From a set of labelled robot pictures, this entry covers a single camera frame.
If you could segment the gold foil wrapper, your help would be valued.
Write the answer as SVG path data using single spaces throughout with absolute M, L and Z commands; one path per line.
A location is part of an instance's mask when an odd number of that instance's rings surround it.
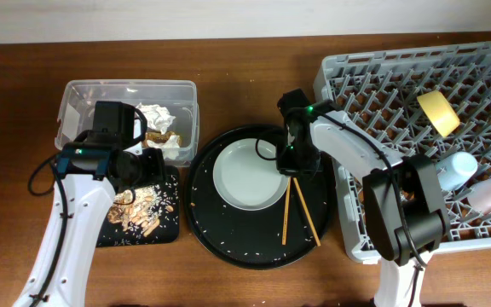
M 142 146 L 145 148 L 179 148 L 182 145 L 182 138 L 174 131 L 167 131 L 162 134 L 157 131 L 147 132 Z

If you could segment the wooden chopstick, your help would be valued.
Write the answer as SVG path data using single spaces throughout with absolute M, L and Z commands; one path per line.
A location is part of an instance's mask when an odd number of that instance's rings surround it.
M 289 205 L 291 198 L 291 178 L 287 178 L 286 194 L 285 194 L 285 205 L 284 205 L 284 216 L 283 216 L 283 227 L 282 227 L 282 238 L 281 244 L 285 246 L 287 243 L 287 230 L 288 230 L 288 217 L 289 217 Z
M 300 185 L 298 183 L 298 180 L 295 177 L 293 177 L 292 178 L 292 182 L 293 182 L 293 184 L 294 184 L 294 186 L 295 186 L 295 188 L 297 190 L 297 194 L 298 194 L 298 197 L 300 199 L 300 202 L 301 202 L 301 205 L 302 205 L 304 214 L 306 216 L 306 219 L 308 221 L 309 228 L 310 228 L 311 233 L 312 233 L 312 235 L 314 237 L 315 244 L 316 244 L 316 246 L 321 246 L 321 241 L 319 239 L 319 236 L 318 236 L 317 230 L 315 228 L 315 225 L 313 223 L 313 220 L 312 220 L 312 218 L 310 216 L 309 208 L 308 208 L 308 206 L 306 204 L 306 201 L 305 201 L 305 198 L 303 196 L 302 189 L 300 188 Z

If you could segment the food scraps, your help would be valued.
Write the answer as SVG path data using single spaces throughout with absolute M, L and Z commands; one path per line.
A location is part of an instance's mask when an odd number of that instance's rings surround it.
M 164 231 L 179 229 L 176 191 L 156 184 L 117 194 L 107 221 L 134 239 L 161 239 Z

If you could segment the white napkin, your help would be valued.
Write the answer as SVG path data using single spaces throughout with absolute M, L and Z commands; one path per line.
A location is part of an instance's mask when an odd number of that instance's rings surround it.
M 173 124 L 175 116 L 170 114 L 167 107 L 162 107 L 159 104 L 142 105 L 136 107 L 147 119 L 147 127 L 150 130 L 165 134 Z

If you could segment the grey plate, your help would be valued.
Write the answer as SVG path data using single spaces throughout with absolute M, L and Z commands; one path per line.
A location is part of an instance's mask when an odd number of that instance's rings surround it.
M 270 142 L 244 138 L 227 145 L 213 166 L 213 183 L 221 198 L 242 211 L 260 211 L 286 192 L 287 179 L 276 169 L 276 148 Z

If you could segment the yellow bowl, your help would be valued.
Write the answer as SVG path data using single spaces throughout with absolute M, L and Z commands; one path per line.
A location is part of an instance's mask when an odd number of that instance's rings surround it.
M 440 136 L 447 137 L 459 127 L 457 113 L 440 91 L 418 96 L 417 101 Z

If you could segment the blue cup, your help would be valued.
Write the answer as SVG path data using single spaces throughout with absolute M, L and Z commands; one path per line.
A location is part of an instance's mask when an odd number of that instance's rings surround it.
M 442 190 L 454 191 L 477 173 L 478 163 L 467 152 L 457 152 L 436 163 L 436 173 Z

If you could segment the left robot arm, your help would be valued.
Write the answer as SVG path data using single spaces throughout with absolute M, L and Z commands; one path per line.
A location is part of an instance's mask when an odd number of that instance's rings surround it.
M 137 153 L 147 118 L 120 101 L 98 101 L 91 129 L 45 160 L 54 178 L 49 222 L 17 306 L 82 306 L 101 226 L 117 194 L 166 179 L 161 150 Z

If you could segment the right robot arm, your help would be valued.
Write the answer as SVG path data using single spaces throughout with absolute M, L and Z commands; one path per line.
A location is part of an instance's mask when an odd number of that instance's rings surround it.
M 385 146 L 330 99 L 310 103 L 297 89 L 277 107 L 284 125 L 275 156 L 279 173 L 315 174 L 321 154 L 328 154 L 362 186 L 367 234 L 381 257 L 371 304 L 418 306 L 427 263 L 450 229 L 434 163 Z

